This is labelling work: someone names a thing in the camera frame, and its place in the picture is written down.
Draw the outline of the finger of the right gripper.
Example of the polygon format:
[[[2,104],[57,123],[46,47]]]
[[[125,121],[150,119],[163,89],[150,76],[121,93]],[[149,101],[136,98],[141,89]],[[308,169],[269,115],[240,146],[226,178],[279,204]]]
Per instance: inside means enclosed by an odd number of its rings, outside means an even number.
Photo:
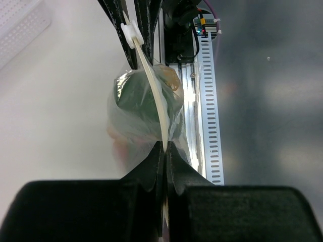
[[[144,39],[143,52],[150,63],[154,59],[154,33],[162,0],[134,0],[139,30]]]
[[[124,0],[98,0],[105,14],[108,16],[112,25],[114,26],[124,54],[131,69],[138,68],[136,52],[129,47],[125,35],[121,28],[121,23],[125,23],[123,12],[128,13],[126,1]]]

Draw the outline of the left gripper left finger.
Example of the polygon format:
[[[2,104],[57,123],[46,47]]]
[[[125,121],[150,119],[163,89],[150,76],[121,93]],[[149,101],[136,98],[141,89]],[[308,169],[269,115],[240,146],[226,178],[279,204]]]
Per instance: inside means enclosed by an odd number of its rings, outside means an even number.
[[[163,159],[156,142],[122,179],[27,183],[4,218],[1,241],[158,241]]]

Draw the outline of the green fake lime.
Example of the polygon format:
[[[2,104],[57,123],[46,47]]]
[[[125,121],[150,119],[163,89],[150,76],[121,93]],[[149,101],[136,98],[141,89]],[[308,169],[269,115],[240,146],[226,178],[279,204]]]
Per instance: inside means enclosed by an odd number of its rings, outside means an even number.
[[[169,131],[181,123],[180,112],[184,94],[180,80],[173,70],[155,68],[162,94],[167,102]],[[145,71],[131,70],[114,82],[117,111],[141,132],[160,134],[160,122],[151,86]]]

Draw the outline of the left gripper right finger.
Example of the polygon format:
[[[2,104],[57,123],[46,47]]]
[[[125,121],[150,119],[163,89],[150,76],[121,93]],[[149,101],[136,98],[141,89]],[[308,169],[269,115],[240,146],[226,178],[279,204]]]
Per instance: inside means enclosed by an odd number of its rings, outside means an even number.
[[[304,195],[282,186],[217,186],[165,154],[170,241],[322,241]]]

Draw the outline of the clear zip top bag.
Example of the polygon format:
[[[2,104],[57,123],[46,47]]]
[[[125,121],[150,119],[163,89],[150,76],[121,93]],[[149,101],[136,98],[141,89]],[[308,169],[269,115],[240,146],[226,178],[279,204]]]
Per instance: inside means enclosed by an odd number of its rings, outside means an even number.
[[[108,99],[107,133],[114,157],[130,172],[148,157],[155,144],[158,156],[169,146],[191,163],[184,124],[184,90],[175,70],[152,65],[143,52],[144,39],[134,20],[120,24],[126,46],[140,59],[140,67],[115,78]]]

